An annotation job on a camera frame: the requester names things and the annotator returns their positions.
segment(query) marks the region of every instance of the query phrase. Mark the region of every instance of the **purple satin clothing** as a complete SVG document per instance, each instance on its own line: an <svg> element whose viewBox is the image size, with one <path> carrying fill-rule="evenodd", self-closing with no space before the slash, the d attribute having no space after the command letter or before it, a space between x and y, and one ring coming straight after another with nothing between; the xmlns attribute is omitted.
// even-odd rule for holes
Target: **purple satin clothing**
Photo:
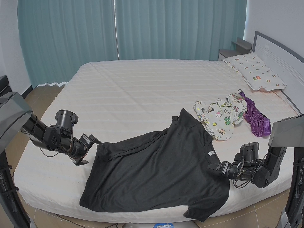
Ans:
<svg viewBox="0 0 304 228"><path fill-rule="evenodd" d="M270 120L256 108L254 101L246 97L243 91L239 92L239 94L244 97L247 102L247 111L243 116L250 124L252 133L257 137L270 135Z"/></svg>

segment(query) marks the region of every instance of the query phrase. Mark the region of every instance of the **gray headboard frame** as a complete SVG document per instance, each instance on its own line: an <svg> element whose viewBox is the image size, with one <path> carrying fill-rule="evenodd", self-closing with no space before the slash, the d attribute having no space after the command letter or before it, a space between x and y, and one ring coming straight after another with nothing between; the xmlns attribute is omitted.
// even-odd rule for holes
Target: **gray headboard frame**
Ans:
<svg viewBox="0 0 304 228"><path fill-rule="evenodd" d="M299 54L297 54L295 51L291 50L290 48L288 48L287 46L283 45L282 43L278 42L277 40L274 40L272 38L270 38L269 36L266 36L258 31L255 32L254 35L254 42L253 42L253 48L252 50L255 51L255 46L256 46L256 40L257 40L257 36L260 36L270 42L272 42L273 44L279 46L280 48L284 49L285 51L287 51L288 53L290 53L291 55L293 55L295 58L297 58L298 60L300 60L302 63L304 63L304 58L302 56L300 56ZM294 107L299 111L300 114L301 111L299 110L299 108L294 104L294 102L288 97L288 95L286 93L284 93L283 90L281 90L283 92L283 94L287 97L287 99L294 105Z"/></svg>

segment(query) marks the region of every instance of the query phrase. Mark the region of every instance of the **patterned pillow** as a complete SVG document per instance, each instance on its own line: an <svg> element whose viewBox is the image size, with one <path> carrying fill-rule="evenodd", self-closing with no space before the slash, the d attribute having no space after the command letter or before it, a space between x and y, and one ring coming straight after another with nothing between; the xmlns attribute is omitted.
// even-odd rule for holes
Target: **patterned pillow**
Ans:
<svg viewBox="0 0 304 228"><path fill-rule="evenodd" d="M255 54L249 53L228 57L224 60L230 67L240 73L253 90L285 89L286 84Z"/></svg>

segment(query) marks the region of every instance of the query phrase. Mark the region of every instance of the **black t-shirt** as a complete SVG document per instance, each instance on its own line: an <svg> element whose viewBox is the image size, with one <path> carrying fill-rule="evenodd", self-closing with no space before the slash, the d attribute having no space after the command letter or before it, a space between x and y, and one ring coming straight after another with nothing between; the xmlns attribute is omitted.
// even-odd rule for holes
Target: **black t-shirt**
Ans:
<svg viewBox="0 0 304 228"><path fill-rule="evenodd" d="M182 109L163 131L98 145L80 205L97 212L188 205L184 216L203 222L229 196L229 179L207 169L219 162L211 151L212 137Z"/></svg>

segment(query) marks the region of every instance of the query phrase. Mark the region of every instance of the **white bed sheet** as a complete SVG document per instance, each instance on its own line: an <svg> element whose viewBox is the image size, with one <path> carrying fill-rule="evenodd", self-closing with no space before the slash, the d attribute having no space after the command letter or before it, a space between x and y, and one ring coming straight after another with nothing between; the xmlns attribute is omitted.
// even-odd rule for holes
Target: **white bed sheet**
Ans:
<svg viewBox="0 0 304 228"><path fill-rule="evenodd" d="M79 116L74 136L93 134L102 142L118 142L169 127L171 116L185 108L197 118L196 99L211 103L242 89L271 122L295 116L291 106L275 92L257 92L222 61L126 60L87 63L80 67L46 110L42 121L55 124L55 113L67 109ZM258 138L244 120L228 141L213 141L221 161L233 162L242 144L257 141L259 155L268 149L268 137ZM89 164L75 166L65 155L45 157L30 141L20 159L14 180L31 206L80 219L101 222L180 222L187 206L133 213L94 212L79 205L96 154L94 145L85 157ZM287 150L277 180L264 189L249 184L230 185L227 202L212 216L231 213L290 187L293 149Z"/></svg>

